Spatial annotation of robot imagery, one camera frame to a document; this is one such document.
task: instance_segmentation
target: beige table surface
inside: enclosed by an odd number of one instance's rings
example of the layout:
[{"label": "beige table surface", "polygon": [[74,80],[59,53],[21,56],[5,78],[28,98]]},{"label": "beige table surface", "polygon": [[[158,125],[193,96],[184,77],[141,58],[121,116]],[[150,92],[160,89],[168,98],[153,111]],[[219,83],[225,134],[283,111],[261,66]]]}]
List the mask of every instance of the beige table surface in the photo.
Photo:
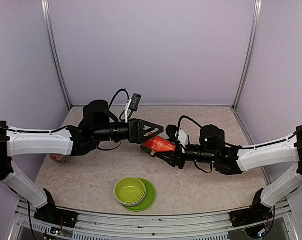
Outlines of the beige table surface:
[{"label": "beige table surface", "polygon": [[[120,115],[123,107],[112,107]],[[246,145],[232,111],[228,107],[199,106],[139,106],[133,117],[164,126],[178,124],[179,117],[187,115],[202,126],[213,124],[225,131],[225,140]],[[64,124],[78,125],[81,107],[74,107]],[[182,129],[192,144],[199,143],[200,130],[184,119]],[[114,147],[105,142],[101,148]],[[199,164],[209,170],[209,166]],[[114,185],[122,178],[144,178],[156,189],[154,205],[143,212],[130,212],[114,198]],[[249,206],[253,197],[265,187],[260,168],[241,175],[226,176],[218,172],[205,174],[187,162],[184,169],[173,168],[158,158],[140,150],[137,144],[123,141],[122,146],[110,152],[94,150],[81,157],[71,157],[65,164],[55,163],[47,156],[36,182],[48,189],[57,206],[98,213],[127,215],[181,215],[208,213]]]}]

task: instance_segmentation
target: bowl rim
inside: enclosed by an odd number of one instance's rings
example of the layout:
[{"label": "bowl rim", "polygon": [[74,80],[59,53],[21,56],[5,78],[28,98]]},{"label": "bowl rim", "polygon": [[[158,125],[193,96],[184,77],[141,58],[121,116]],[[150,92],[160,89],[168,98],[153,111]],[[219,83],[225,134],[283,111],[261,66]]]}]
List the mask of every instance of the bowl rim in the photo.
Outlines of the bowl rim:
[{"label": "bowl rim", "polygon": [[[135,202],[124,202],[124,201],[121,201],[121,200],[117,197],[117,195],[116,195],[116,187],[117,187],[117,185],[118,185],[119,182],[121,182],[121,181],[123,181],[123,180],[125,180],[125,179],[134,179],[134,180],[137,180],[138,182],[140,182],[140,183],[142,184],[142,186],[143,186],[143,194],[142,194],[142,196],[141,196],[141,198],[140,198],[139,200],[137,200],[137,201],[135,201]],[[126,204],[126,205],[133,205],[133,204],[137,204],[137,203],[139,203],[141,200],[143,200],[143,198],[146,196],[146,191],[147,191],[146,185],[145,185],[140,179],[138,179],[137,177],[124,177],[124,178],[120,179],[119,181],[117,181],[117,183],[114,185],[114,188],[113,188],[113,195],[114,195],[115,199],[116,199],[119,203],[121,203],[121,204]]]}]

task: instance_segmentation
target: green plate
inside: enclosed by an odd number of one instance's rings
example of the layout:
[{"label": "green plate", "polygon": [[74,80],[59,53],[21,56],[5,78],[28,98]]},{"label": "green plate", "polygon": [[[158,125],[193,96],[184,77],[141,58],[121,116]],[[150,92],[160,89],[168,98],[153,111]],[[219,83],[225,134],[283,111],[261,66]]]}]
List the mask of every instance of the green plate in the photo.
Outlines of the green plate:
[{"label": "green plate", "polygon": [[146,193],[145,193],[145,197],[142,200],[142,202],[137,205],[137,206],[123,206],[125,209],[131,211],[131,212],[142,212],[145,211],[147,209],[149,209],[153,203],[156,200],[156,189],[155,187],[152,185],[151,182],[149,182],[148,180],[145,180],[143,178],[139,178],[139,180],[141,180],[146,188]]}]

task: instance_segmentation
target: marble-patterned table surface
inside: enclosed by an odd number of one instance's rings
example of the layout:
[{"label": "marble-patterned table surface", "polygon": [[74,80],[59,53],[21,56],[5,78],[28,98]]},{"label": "marble-patterned table surface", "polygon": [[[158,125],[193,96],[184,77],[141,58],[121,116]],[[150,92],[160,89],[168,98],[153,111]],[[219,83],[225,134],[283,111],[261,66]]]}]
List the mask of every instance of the marble-patterned table surface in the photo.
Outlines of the marble-patterned table surface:
[{"label": "marble-patterned table surface", "polygon": [[[112,107],[120,115],[123,107]],[[225,131],[225,140],[235,145],[247,141],[229,107],[140,106],[134,118],[164,126],[178,124],[187,115],[202,126],[213,124]],[[83,118],[82,108],[74,107],[64,125],[77,126]],[[184,119],[182,129],[193,144],[199,143],[199,128]],[[101,148],[115,144],[105,142]],[[209,170],[209,166],[199,164]],[[145,178],[156,189],[154,205],[143,212],[130,212],[114,198],[113,188],[125,177]],[[141,151],[137,144],[123,141],[114,151],[94,150],[86,156],[71,157],[65,164],[47,156],[36,182],[48,189],[57,206],[98,213],[127,215],[181,215],[230,210],[251,205],[253,197],[265,181],[262,170],[253,169],[241,175],[226,176],[218,172],[205,174],[187,162],[184,169],[173,168],[158,158]]]}]

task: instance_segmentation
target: gray wall panel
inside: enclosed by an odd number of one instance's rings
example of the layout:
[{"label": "gray wall panel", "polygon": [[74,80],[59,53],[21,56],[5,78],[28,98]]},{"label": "gray wall panel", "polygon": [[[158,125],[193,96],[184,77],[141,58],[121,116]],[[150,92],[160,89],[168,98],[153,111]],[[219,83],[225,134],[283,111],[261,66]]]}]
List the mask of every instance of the gray wall panel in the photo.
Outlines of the gray wall panel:
[{"label": "gray wall panel", "polygon": [[[302,125],[302,0],[263,1],[239,114],[255,143]],[[277,179],[290,164],[268,167]],[[302,187],[288,197],[302,235]]]},{"label": "gray wall panel", "polygon": [[[57,128],[67,114],[50,53],[41,1],[0,0],[0,120],[21,128]],[[36,179],[44,156],[15,157]],[[0,240],[19,198],[0,183]]]},{"label": "gray wall panel", "polygon": [[50,1],[72,103],[110,100],[128,88],[142,94],[142,104],[232,105],[254,6],[254,0]]}]

